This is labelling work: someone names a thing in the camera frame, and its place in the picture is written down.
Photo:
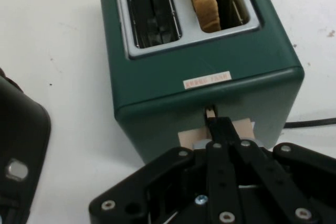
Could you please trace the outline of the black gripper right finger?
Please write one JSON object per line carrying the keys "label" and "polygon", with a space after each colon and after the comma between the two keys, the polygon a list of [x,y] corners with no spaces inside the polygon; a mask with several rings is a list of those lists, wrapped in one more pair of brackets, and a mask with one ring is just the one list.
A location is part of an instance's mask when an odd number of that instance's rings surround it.
{"label": "black gripper right finger", "polygon": [[268,151],[220,118],[219,220],[335,223],[335,159],[291,143]]}

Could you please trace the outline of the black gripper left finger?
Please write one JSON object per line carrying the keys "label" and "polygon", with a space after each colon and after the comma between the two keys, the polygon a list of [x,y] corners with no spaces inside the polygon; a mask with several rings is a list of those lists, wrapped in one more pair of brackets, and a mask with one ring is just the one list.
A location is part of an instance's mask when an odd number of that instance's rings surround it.
{"label": "black gripper left finger", "polygon": [[91,223],[242,223],[227,118],[210,118],[204,149],[175,147],[95,198]]}

